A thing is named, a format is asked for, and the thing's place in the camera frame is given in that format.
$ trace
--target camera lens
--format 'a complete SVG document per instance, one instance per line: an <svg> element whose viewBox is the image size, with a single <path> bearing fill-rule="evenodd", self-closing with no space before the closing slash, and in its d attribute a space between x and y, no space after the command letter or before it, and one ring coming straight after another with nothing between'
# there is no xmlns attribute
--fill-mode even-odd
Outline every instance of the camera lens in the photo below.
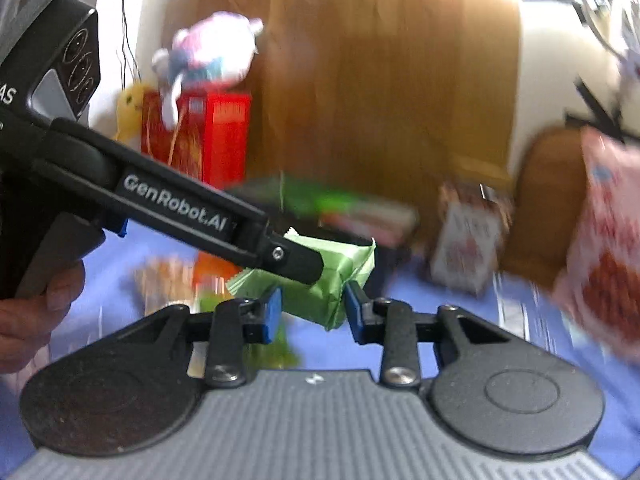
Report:
<svg viewBox="0 0 640 480"><path fill-rule="evenodd" d="M78 91L78 97L76 98L76 102L80 106L83 106L87 102L87 100L91 96L91 92L93 91L94 91L94 78L90 77L84 83L82 83L82 86Z"/></svg>
<svg viewBox="0 0 640 480"><path fill-rule="evenodd" d="M71 38L68 45L66 46L64 56L62 57L62 62L65 64L72 63L78 57L78 54L82 51L82 48L86 44L86 39L89 36L89 31L83 28L76 32L76 35Z"/></svg>
<svg viewBox="0 0 640 480"><path fill-rule="evenodd" d="M91 52L84 54L71 71L71 76L69 77L69 89L72 92L78 89L86 75L89 73L89 70L91 70L91 66L93 64L90 58L91 54Z"/></svg>

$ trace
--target red box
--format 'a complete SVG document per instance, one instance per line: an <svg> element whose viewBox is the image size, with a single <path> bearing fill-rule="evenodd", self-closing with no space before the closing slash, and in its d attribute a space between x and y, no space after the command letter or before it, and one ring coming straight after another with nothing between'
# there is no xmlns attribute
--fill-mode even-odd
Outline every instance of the red box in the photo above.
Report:
<svg viewBox="0 0 640 480"><path fill-rule="evenodd" d="M171 132L162 124L160 94L145 94L142 153L220 189L241 183L251 96L194 89L177 105L178 126Z"/></svg>

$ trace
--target screw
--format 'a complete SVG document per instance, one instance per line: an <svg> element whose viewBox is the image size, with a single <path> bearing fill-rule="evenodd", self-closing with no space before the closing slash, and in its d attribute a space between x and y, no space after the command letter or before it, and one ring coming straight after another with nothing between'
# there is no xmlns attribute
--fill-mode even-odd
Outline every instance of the screw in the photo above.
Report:
<svg viewBox="0 0 640 480"><path fill-rule="evenodd" d="M404 368L403 366L394 366L385 370L385 381L390 384L397 384L399 386L405 386L413 383L417 377L415 372Z"/></svg>
<svg viewBox="0 0 640 480"><path fill-rule="evenodd" d="M240 305L239 305L239 309L240 309L240 314L243 315L252 315L253 310L254 310L254 305L257 303L257 300L241 300L240 301Z"/></svg>
<svg viewBox="0 0 640 480"><path fill-rule="evenodd" d="M279 262L281 259L284 258L284 249L282 247L276 247L273 250L273 253L271 253L271 256L273 257L274 260Z"/></svg>
<svg viewBox="0 0 640 480"><path fill-rule="evenodd" d="M215 365L210 376L214 381L230 383L231 381L235 381L240 376L240 373L231 366Z"/></svg>
<svg viewBox="0 0 640 480"><path fill-rule="evenodd" d="M377 298L373 300L373 312L378 316L386 316L386 311L390 304L391 300L387 298Z"/></svg>

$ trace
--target plush toy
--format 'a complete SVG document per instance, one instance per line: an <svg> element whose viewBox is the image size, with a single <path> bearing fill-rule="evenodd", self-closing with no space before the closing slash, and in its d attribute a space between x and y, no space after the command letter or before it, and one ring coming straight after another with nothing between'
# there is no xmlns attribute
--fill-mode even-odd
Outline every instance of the plush toy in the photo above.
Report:
<svg viewBox="0 0 640 480"><path fill-rule="evenodd" d="M153 87L138 81L120 93L116 103L118 131L114 140L140 150L142 104L145 92L152 90Z"/></svg>
<svg viewBox="0 0 640 480"><path fill-rule="evenodd" d="M154 54L151 65L164 86L162 122L168 130L178 122L176 100L183 88L206 84L225 89L245 78L262 28L262 20L215 12L176 32L171 51L163 48Z"/></svg>

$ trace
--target black circular pad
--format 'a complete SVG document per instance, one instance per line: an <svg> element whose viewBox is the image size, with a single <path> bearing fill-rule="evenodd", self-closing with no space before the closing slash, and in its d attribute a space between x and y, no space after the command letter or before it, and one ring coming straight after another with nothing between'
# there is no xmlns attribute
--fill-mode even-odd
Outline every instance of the black circular pad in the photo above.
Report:
<svg viewBox="0 0 640 480"><path fill-rule="evenodd" d="M142 345L84 351L40 371L20 397L34 443L66 454L111 456L172 433L200 390L154 352Z"/></svg>
<svg viewBox="0 0 640 480"><path fill-rule="evenodd" d="M604 412L586 374L524 341L465 346L434 379L429 402L460 437L519 456L586 446Z"/></svg>

